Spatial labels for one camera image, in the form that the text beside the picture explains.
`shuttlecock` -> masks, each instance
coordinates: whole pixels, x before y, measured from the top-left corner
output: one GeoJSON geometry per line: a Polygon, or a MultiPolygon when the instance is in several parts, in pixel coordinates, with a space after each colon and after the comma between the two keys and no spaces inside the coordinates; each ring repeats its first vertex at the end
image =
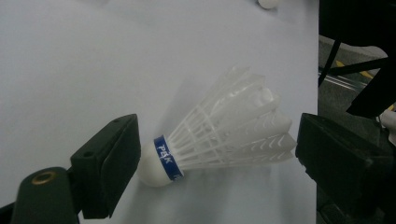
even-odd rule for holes
{"type": "Polygon", "coordinates": [[[159,187],[183,171],[269,164],[292,157],[291,120],[277,109],[279,97],[264,77],[233,68],[221,77],[169,137],[142,147],[139,178],[159,187]]]}

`shuttlecock feather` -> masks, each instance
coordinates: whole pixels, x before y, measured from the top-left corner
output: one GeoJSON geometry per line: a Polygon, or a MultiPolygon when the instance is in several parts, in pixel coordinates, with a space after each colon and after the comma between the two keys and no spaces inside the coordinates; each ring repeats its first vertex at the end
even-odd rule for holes
{"type": "Polygon", "coordinates": [[[233,68],[174,131],[142,148],[137,173],[150,186],[163,186],[183,171],[270,164],[292,158],[291,120],[277,108],[279,97],[264,77],[233,68]]]}

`white table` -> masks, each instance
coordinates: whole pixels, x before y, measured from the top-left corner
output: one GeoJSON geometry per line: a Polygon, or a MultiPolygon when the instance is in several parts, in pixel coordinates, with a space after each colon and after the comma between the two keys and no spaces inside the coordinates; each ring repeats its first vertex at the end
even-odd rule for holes
{"type": "MultiPolygon", "coordinates": [[[[0,206],[29,174],[136,113],[141,142],[170,133],[233,65],[267,76],[297,137],[317,111],[318,1],[0,2],[0,206]]],[[[296,160],[187,172],[151,189],[134,177],[105,220],[82,223],[315,223],[315,183],[296,160]]]]}

